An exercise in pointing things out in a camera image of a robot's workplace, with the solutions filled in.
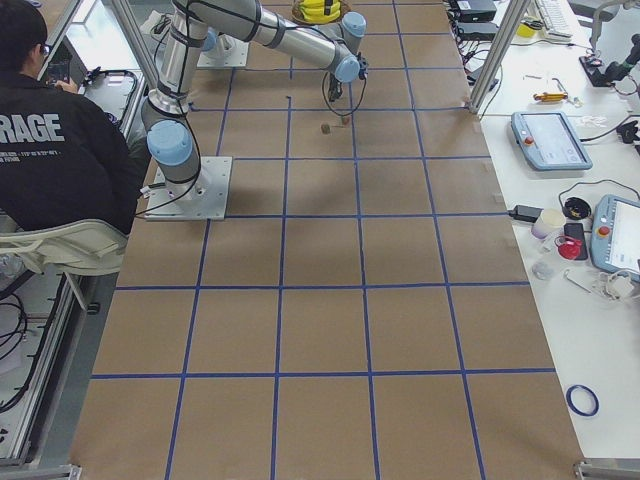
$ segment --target white cup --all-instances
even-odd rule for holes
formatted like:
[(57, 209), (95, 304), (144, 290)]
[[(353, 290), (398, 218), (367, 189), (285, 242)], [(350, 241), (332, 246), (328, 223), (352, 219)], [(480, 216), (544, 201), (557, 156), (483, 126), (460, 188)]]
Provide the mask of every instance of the white cup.
[(561, 211), (545, 208), (531, 227), (531, 233), (534, 237), (543, 239), (564, 227), (565, 223), (567, 219)]

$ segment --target chair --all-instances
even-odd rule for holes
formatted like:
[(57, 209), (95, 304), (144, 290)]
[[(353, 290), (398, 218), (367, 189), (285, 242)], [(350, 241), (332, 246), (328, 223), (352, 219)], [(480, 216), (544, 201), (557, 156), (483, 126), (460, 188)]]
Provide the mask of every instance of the chair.
[(62, 271), (80, 306), (88, 304), (72, 275), (99, 276), (120, 271), (127, 237), (102, 220), (82, 220), (31, 232), (0, 233), (0, 254), (15, 254), (27, 269)]
[(589, 41), (594, 51), (602, 32), (602, 23), (613, 20), (625, 1), (628, 0), (569, 0), (569, 6), (580, 25), (591, 29)]

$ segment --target white chair back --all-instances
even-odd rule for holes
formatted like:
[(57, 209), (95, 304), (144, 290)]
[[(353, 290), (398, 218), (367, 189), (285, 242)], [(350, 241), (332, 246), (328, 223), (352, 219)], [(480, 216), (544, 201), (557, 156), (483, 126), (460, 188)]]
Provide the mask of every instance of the white chair back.
[(0, 233), (0, 254), (19, 255), (43, 273), (47, 265), (76, 275), (115, 273), (122, 266), (127, 237), (102, 220), (82, 220), (31, 232)]

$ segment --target tablet screen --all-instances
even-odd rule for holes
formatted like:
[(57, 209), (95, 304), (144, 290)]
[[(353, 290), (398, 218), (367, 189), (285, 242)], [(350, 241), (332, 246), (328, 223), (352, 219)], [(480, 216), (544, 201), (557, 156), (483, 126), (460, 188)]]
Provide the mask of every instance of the tablet screen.
[(640, 208), (616, 201), (609, 263), (638, 272), (640, 259)]
[(523, 115), (531, 136), (535, 139), (541, 161), (546, 165), (575, 165), (585, 163), (576, 147), (571, 131), (560, 115)]

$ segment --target blue tape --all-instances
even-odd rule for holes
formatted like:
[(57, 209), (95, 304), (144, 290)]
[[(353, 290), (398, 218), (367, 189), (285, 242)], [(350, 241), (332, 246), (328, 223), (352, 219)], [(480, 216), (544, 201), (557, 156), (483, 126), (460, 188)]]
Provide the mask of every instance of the blue tape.
[[(573, 398), (572, 398), (573, 392), (575, 392), (576, 390), (582, 390), (584, 392), (587, 392), (591, 397), (591, 399), (593, 400), (593, 409), (590, 412), (584, 412), (580, 410), (573, 403)], [(573, 385), (569, 387), (569, 389), (567, 390), (566, 398), (567, 398), (567, 405), (569, 405), (569, 408), (571, 409), (571, 411), (577, 415), (580, 415), (581, 417), (593, 417), (596, 413), (598, 413), (598, 410), (600, 410), (600, 401), (598, 400), (598, 396), (595, 394), (593, 390), (591, 390), (589, 387), (585, 387), (584, 385)]]

